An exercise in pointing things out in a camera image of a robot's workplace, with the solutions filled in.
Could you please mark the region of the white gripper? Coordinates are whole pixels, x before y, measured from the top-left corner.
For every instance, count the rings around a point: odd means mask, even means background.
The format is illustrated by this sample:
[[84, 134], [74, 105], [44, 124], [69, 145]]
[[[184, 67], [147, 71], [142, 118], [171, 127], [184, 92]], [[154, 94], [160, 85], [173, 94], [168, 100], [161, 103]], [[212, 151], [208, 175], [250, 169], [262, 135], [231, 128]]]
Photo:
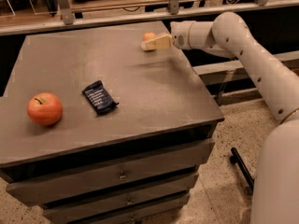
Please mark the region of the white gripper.
[[171, 35], [160, 34], [147, 41], [142, 41], [141, 48], [144, 51], [170, 49], [174, 43], [178, 49], [191, 49], [189, 36], [193, 24], [194, 21], [172, 21], [170, 23]]

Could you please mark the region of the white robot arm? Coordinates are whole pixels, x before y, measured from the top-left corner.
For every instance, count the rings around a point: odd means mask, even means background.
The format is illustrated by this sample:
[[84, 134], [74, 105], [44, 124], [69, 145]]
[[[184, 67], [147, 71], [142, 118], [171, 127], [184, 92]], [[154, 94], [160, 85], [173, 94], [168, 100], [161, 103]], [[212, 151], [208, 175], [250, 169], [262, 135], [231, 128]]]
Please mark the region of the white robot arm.
[[280, 124], [265, 139], [251, 176], [236, 149], [237, 164], [252, 190], [250, 224], [299, 224], [299, 76], [266, 50], [244, 20], [224, 12], [214, 21], [171, 23], [171, 33], [141, 43], [144, 51], [200, 49], [237, 58]]

